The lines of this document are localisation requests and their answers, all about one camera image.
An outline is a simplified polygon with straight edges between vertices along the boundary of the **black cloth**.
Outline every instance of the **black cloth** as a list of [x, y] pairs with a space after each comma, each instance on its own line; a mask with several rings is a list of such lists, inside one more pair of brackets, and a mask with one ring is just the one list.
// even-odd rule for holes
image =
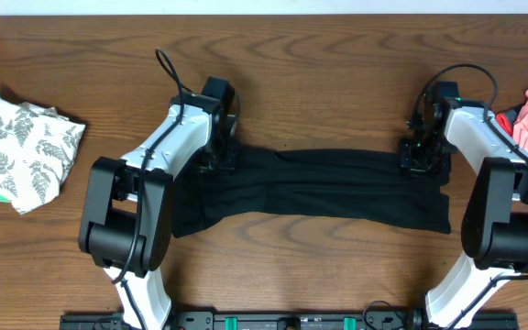
[[402, 175], [396, 154], [344, 149], [276, 152], [241, 146], [236, 170], [175, 180], [172, 232], [183, 237], [245, 212], [368, 219], [449, 234], [437, 178]]

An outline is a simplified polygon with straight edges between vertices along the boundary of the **green connector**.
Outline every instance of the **green connector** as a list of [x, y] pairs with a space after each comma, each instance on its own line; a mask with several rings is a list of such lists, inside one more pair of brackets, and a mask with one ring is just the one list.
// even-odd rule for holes
[[356, 330], [356, 319], [353, 317], [345, 317], [344, 330]]
[[237, 319], [235, 317], [225, 318], [225, 330], [237, 330]]

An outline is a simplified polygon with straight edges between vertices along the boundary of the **white patterned fabric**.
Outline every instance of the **white patterned fabric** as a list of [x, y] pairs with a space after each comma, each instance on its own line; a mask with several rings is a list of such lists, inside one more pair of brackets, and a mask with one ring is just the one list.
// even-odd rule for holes
[[24, 214], [58, 196], [83, 131], [54, 108], [0, 97], [0, 202]]

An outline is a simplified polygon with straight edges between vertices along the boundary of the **wooden tabletop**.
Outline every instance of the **wooden tabletop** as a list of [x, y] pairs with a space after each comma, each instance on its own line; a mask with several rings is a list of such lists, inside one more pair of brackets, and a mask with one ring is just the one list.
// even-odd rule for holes
[[[158, 126], [176, 94], [156, 62], [166, 50], [183, 82], [226, 77], [242, 97], [239, 135], [274, 149], [395, 151], [423, 84], [473, 62], [497, 76], [499, 110], [524, 101], [528, 16], [0, 17], [0, 94], [53, 105], [87, 125], [60, 196], [20, 216], [0, 203], [0, 329], [54, 329], [70, 312], [120, 308], [102, 269], [77, 246], [89, 169], [119, 158]], [[476, 71], [446, 76], [490, 97]], [[361, 311], [373, 300], [417, 304], [460, 251], [475, 174], [453, 157], [453, 232], [365, 220], [240, 214], [172, 239], [162, 263], [178, 305], [219, 311]], [[486, 304], [528, 329], [528, 282]]]

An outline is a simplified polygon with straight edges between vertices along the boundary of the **robotic arm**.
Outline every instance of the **robotic arm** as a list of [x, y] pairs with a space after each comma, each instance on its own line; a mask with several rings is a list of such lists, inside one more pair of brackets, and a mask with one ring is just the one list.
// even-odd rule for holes
[[[146, 149], [172, 125], [183, 99], [182, 121], [150, 156], [136, 253], [127, 269], [126, 284], [115, 285], [124, 305], [120, 318], [126, 325], [148, 330], [170, 327], [167, 320], [171, 314], [171, 300], [164, 291], [160, 263], [171, 237], [171, 186], [184, 167], [191, 166], [196, 171], [235, 168], [237, 146], [233, 135], [238, 114], [229, 114], [234, 94], [227, 81], [209, 78], [201, 94], [185, 93], [173, 98], [164, 123], [137, 149], [120, 160], [101, 157], [93, 165], [79, 247], [91, 254], [95, 264], [105, 268], [113, 280], [126, 264], [136, 217], [136, 214], [115, 208], [113, 203], [137, 199], [139, 172]], [[492, 279], [499, 276], [513, 279], [528, 272], [528, 214], [512, 211], [512, 201], [528, 204], [527, 164], [492, 130], [496, 128], [505, 139], [511, 139], [501, 130], [488, 107], [482, 102], [462, 99], [456, 83], [436, 82], [425, 91], [423, 99], [423, 111], [417, 111], [409, 122], [414, 137], [401, 142], [401, 167], [409, 175], [437, 175], [450, 171], [451, 153], [459, 150], [464, 154], [478, 173], [462, 225], [464, 252], [444, 280], [425, 295], [423, 309], [407, 313], [406, 321], [396, 312], [369, 312], [368, 321], [364, 312], [362, 329], [377, 329], [369, 325], [372, 317], [375, 321], [383, 319], [382, 329], [468, 327], [478, 308], [508, 282], [499, 280], [490, 286]], [[523, 154], [528, 158], [528, 153], [523, 151]], [[199, 314], [206, 321], [191, 324]], [[322, 319], [336, 318], [341, 318], [345, 330], [358, 330], [359, 315], [345, 314], [215, 315], [196, 312], [192, 317], [180, 316], [175, 321], [186, 330], [195, 327], [197, 330], [237, 330], [238, 322], [246, 329], [285, 325], [281, 329], [309, 325], [315, 329], [333, 329], [334, 321]], [[394, 324], [397, 318], [401, 321], [398, 325]], [[479, 323], [477, 326], [499, 321], [482, 318], [482, 315], [474, 320]], [[93, 329], [97, 323], [98, 320], [92, 318], [65, 316], [60, 329], [72, 329], [70, 326], [74, 324]], [[516, 320], [506, 318], [494, 324], [501, 324], [499, 329], [518, 328]]]

